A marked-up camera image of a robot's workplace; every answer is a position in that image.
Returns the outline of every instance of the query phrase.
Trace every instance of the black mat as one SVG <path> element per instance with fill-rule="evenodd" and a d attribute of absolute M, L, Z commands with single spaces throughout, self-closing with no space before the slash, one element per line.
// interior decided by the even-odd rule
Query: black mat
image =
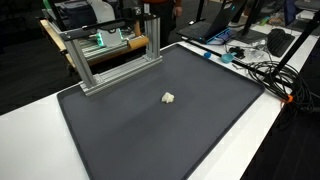
<path fill-rule="evenodd" d="M 188 177 L 263 86 L 181 47 L 97 95 L 58 94 L 91 179 Z M 160 102 L 170 92 L 172 104 Z"/>

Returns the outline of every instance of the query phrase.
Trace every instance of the white device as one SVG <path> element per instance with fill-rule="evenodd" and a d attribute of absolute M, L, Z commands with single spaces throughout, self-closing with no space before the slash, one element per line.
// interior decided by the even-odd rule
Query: white device
<path fill-rule="evenodd" d="M 103 2 L 102 0 L 87 0 L 92 6 L 92 9 L 96 15 L 97 23 L 103 23 L 115 20 L 114 11 L 110 4 Z M 110 31 L 98 29 L 98 39 L 100 39 L 100 46 L 113 47 L 122 43 L 122 36 L 120 29 L 114 29 Z"/>

